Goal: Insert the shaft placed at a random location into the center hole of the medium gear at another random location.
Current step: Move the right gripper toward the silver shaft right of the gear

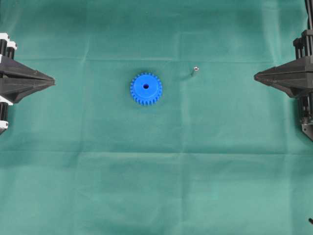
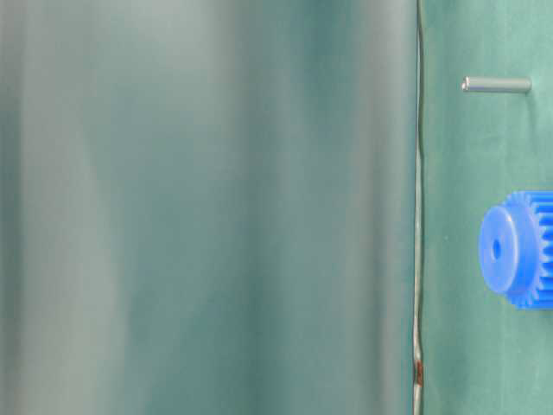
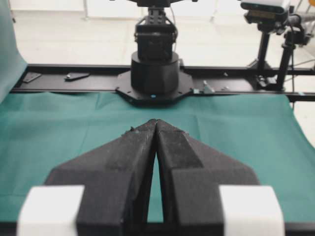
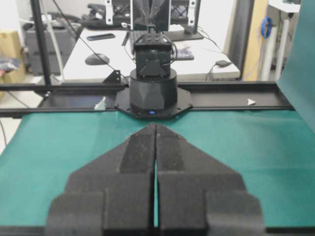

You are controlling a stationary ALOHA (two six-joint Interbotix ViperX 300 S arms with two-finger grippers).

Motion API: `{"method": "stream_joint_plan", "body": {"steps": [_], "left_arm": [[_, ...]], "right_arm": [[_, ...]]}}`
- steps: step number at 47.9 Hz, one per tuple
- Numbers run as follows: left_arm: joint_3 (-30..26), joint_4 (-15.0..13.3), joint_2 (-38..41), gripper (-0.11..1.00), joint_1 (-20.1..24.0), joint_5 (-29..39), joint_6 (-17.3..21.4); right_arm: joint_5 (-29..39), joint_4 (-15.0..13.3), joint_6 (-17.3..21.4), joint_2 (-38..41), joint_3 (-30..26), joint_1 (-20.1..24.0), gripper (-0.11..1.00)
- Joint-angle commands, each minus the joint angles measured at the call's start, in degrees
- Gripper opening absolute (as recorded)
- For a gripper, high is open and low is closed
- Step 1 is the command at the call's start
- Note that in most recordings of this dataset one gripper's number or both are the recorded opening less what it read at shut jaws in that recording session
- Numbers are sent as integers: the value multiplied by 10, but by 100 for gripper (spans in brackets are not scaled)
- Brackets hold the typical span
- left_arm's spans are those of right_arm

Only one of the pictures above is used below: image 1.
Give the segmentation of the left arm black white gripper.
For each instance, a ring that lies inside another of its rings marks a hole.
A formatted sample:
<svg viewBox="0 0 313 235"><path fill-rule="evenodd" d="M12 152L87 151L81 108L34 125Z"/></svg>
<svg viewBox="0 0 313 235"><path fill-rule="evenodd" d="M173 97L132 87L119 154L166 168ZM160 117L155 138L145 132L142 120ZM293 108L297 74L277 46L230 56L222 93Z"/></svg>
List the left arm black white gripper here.
<svg viewBox="0 0 313 235"><path fill-rule="evenodd" d="M8 109L24 97L55 85L54 78L33 70L14 59L17 44L7 33L0 34L0 72L8 77L0 80L0 134L8 128Z"/></svg>

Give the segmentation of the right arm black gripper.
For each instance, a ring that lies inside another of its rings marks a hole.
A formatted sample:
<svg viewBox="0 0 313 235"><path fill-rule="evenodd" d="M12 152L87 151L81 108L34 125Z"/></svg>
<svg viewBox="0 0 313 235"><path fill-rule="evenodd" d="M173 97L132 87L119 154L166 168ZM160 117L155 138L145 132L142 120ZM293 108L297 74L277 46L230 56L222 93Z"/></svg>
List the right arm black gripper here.
<svg viewBox="0 0 313 235"><path fill-rule="evenodd" d="M293 41L296 59L313 54L313 30L307 29L301 37ZM298 98L298 110L302 132L313 140L313 89L297 87L282 81L307 82L313 78L313 65L294 67L273 67L257 73L254 80L286 93L290 98Z"/></svg>

